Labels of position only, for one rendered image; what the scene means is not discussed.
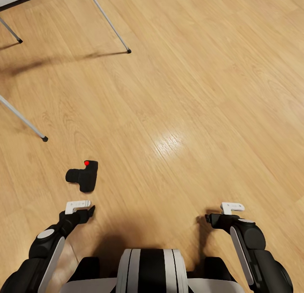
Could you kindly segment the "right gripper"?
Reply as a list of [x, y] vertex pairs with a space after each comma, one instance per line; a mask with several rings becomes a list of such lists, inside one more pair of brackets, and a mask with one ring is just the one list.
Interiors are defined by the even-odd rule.
[[207, 223], [211, 223], [213, 228], [223, 229], [227, 232], [225, 224], [229, 218], [239, 218], [237, 215], [226, 215], [226, 214], [216, 214], [211, 213], [210, 215], [205, 214]]

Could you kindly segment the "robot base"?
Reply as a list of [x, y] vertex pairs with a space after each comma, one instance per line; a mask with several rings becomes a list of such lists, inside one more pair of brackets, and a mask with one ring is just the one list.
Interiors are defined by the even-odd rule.
[[[116, 293], [117, 273], [112, 271], [109, 278], [99, 279], [100, 259], [84, 257], [59, 293]], [[193, 271], [186, 273], [188, 293], [245, 293], [220, 257], [205, 258], [205, 278], [196, 278]]]

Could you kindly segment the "digital camera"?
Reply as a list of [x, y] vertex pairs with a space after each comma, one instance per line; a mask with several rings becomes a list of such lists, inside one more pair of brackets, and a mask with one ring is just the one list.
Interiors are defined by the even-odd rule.
[[66, 181], [71, 183], [79, 183], [80, 192], [88, 193], [92, 192], [95, 189], [97, 171], [98, 171], [98, 162], [97, 161], [84, 161], [86, 165], [84, 170], [79, 169], [70, 169], [66, 174]]

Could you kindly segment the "robot trunk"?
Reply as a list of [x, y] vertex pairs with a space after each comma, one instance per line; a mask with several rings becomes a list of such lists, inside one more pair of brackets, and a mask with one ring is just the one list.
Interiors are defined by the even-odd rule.
[[187, 271], [177, 249], [125, 249], [116, 293], [188, 293]]

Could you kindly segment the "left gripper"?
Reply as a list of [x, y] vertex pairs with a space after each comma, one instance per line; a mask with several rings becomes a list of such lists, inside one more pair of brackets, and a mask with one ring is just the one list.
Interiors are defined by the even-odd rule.
[[94, 210], [95, 205], [90, 210], [76, 210], [76, 212], [74, 212], [73, 214], [65, 214], [65, 211], [62, 211], [59, 213], [59, 221], [68, 221], [72, 226], [71, 231], [73, 231], [77, 224], [87, 223], [88, 219], [92, 217]]

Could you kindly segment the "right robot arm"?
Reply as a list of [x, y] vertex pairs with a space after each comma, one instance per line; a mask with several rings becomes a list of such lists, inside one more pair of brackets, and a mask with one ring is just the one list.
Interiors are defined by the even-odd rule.
[[240, 203], [222, 202], [221, 214], [205, 214], [213, 228], [230, 233], [249, 288], [254, 293], [293, 293], [293, 283], [281, 263], [265, 250], [266, 240], [255, 222], [232, 211], [244, 211]]

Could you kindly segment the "camera tripod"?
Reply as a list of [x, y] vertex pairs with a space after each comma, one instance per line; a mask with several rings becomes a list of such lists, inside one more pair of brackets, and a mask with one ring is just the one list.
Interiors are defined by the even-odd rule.
[[[108, 23], [110, 24], [110, 26], [112, 27], [112, 29], [115, 31], [115, 33], [117, 34], [117, 36], [119, 37], [119, 39], [121, 40], [121, 42], [123, 43], [123, 45], [125, 46], [127, 52], [130, 54], [131, 50], [126, 46], [126, 44], [124, 43], [124, 41], [122, 40], [121, 36], [119, 35], [119, 33], [117, 32], [117, 30], [114, 28], [113, 24], [111, 23], [111, 21], [109, 20], [109, 18], [107, 17], [107, 15], [105, 14], [105, 12], [103, 11], [103, 9], [101, 8], [101, 6], [99, 5], [97, 0], [93, 0], [95, 2], [95, 4], [97, 5], [97, 7], [99, 8], [99, 10], [101, 11], [101, 13], [104, 15], [104, 17], [106, 18], [106, 20], [108, 21]], [[11, 32], [11, 34], [16, 38], [16, 40], [21, 44], [23, 41], [12, 31], [12, 29], [3, 21], [3, 19], [0, 17], [0, 21], [2, 22], [2, 24]], [[40, 131], [38, 131], [38, 129], [35, 128], [35, 126], [33, 126], [23, 115], [21, 115], [11, 104], [9, 104], [1, 95], [0, 95], [0, 101], [9, 109], [11, 110], [17, 117], [19, 117], [25, 124], [27, 124], [35, 133], [37, 133], [41, 139], [44, 142], [48, 141], [48, 138], [45, 137]]]

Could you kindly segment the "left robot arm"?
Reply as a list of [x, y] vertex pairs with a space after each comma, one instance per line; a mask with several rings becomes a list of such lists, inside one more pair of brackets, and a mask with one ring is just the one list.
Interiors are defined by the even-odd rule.
[[87, 223], [95, 205], [90, 210], [76, 208], [91, 204], [90, 200], [67, 202], [65, 211], [59, 213], [59, 222], [36, 236], [29, 250], [29, 259], [10, 275], [0, 293], [45, 293], [67, 236], [77, 224]]

